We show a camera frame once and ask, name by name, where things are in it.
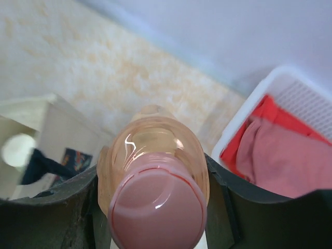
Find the pink silicone object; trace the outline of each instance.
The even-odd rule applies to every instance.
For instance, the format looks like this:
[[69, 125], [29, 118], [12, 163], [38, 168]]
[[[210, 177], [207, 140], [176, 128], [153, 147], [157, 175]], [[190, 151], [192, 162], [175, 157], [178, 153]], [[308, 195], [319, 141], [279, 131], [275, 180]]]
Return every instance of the pink silicone object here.
[[130, 164], [108, 222], [121, 249], [191, 249], [204, 232], [206, 201], [180, 160], [147, 153]]

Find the beige floor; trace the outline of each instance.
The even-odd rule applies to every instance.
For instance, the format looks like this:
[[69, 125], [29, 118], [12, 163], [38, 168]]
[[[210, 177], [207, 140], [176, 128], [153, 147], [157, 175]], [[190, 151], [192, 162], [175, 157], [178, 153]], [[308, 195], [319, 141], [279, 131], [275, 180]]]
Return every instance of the beige floor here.
[[56, 92], [113, 134], [156, 103], [189, 126], [208, 154], [243, 103], [75, 1], [4, 0], [0, 18], [0, 100]]

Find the red clothing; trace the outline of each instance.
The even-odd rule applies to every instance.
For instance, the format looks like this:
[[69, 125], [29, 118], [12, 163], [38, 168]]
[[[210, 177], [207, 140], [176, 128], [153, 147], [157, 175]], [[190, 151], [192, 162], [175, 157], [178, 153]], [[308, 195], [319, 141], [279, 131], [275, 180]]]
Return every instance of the red clothing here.
[[[319, 133], [315, 132], [312, 128], [310, 128], [308, 125], [306, 125], [301, 120], [294, 117], [292, 114], [288, 113], [287, 111], [281, 109], [278, 107], [273, 97], [266, 95], [261, 102], [258, 104], [258, 106], [255, 108], [255, 110], [252, 112], [251, 116], [260, 117], [263, 119], [267, 119], [270, 122], [280, 125], [288, 130], [300, 133], [302, 135], [311, 137], [313, 139], [325, 142], [329, 145], [332, 145], [326, 138], [321, 136]], [[247, 128], [247, 120], [246, 122], [241, 126], [241, 128], [238, 130], [236, 135], [233, 137], [233, 139], [229, 142], [227, 147], [224, 149], [224, 151], [221, 153], [220, 158], [221, 160], [228, 166], [231, 172], [234, 174], [245, 178], [243, 174], [241, 174], [237, 170], [237, 153], [238, 148], [242, 139], [242, 136]]]

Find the white wall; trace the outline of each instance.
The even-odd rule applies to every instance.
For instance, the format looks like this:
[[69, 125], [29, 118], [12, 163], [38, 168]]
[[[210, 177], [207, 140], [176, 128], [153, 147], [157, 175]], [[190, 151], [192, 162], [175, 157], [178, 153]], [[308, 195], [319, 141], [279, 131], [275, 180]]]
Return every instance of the white wall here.
[[81, 0], [244, 94], [294, 64], [332, 92], [330, 0]]

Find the white box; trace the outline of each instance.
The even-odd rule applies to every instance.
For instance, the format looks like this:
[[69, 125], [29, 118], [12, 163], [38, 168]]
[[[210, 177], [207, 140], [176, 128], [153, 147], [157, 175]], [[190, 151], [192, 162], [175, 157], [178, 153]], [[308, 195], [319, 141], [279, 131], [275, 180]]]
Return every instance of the white box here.
[[220, 162], [219, 155], [227, 147], [239, 128], [261, 99], [269, 94], [278, 106], [299, 118], [332, 141], [332, 97], [309, 80], [301, 71], [280, 66], [263, 79], [228, 123], [212, 150], [211, 157]]
[[[3, 117], [0, 122], [1, 145], [15, 133], [28, 132], [34, 135], [36, 148], [47, 158], [58, 163], [61, 163], [66, 148], [70, 148], [92, 155], [91, 167], [96, 164], [102, 147], [111, 140], [109, 134], [103, 132], [56, 94], [0, 102], [0, 116]], [[33, 184], [18, 185], [12, 189], [17, 183], [15, 180], [20, 179], [22, 175], [18, 175], [17, 170], [11, 168], [13, 167], [5, 165], [3, 160], [0, 160], [1, 189], [8, 188], [0, 193], [3, 195], [11, 193], [7, 196], [9, 199], [34, 197], [48, 189], [55, 178], [53, 174], [46, 174]]]

